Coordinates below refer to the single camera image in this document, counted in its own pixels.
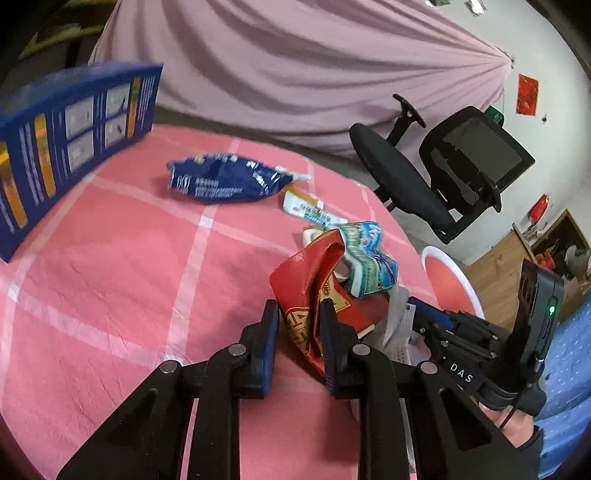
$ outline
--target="red bag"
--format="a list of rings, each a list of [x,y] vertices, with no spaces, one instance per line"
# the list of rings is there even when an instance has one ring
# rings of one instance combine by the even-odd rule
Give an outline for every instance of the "red bag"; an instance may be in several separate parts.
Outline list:
[[[330,298],[339,321],[351,325],[356,332],[372,325],[333,274],[344,253],[340,232],[331,230],[284,261],[269,277],[291,340],[323,377],[320,302]]]

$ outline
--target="blue polka dot fabric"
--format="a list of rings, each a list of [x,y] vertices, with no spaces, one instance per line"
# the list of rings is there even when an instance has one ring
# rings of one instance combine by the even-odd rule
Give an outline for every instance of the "blue polka dot fabric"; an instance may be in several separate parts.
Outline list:
[[[556,330],[544,370],[548,400],[535,424],[544,429],[539,477],[552,474],[591,420],[591,292]]]

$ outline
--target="white rim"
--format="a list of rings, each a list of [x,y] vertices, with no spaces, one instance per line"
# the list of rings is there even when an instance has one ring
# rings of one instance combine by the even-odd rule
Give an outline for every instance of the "white rim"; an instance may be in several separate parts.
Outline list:
[[[484,312],[482,310],[482,306],[480,305],[480,300],[478,300],[478,296],[470,285],[470,281],[464,275],[464,272],[460,267],[456,265],[456,263],[443,251],[439,250],[437,247],[425,247],[423,252],[421,253],[421,262],[423,263],[423,270],[426,272],[427,267],[425,266],[425,260],[427,257],[434,257],[437,258],[439,261],[443,262],[447,268],[449,268],[452,273],[456,276],[456,278],[462,284],[464,291],[467,293],[468,298],[470,298],[470,302],[472,303],[472,307],[474,308],[474,312],[476,316],[484,319]]]

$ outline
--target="human hand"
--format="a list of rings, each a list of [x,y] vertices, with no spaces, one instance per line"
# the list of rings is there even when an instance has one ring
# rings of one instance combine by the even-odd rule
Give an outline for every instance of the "human hand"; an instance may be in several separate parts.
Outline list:
[[[507,407],[505,410],[494,411],[485,407],[482,403],[479,403],[478,407],[495,423],[497,427],[503,423],[512,408]],[[534,434],[534,418],[521,410],[516,410],[503,428],[502,432],[514,447],[520,447]]]

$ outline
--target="blue box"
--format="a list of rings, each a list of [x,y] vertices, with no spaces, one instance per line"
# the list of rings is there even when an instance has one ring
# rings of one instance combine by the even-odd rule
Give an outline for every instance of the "blue box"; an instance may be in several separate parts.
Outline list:
[[[0,102],[0,258],[88,172],[152,128],[162,65],[53,73]]]

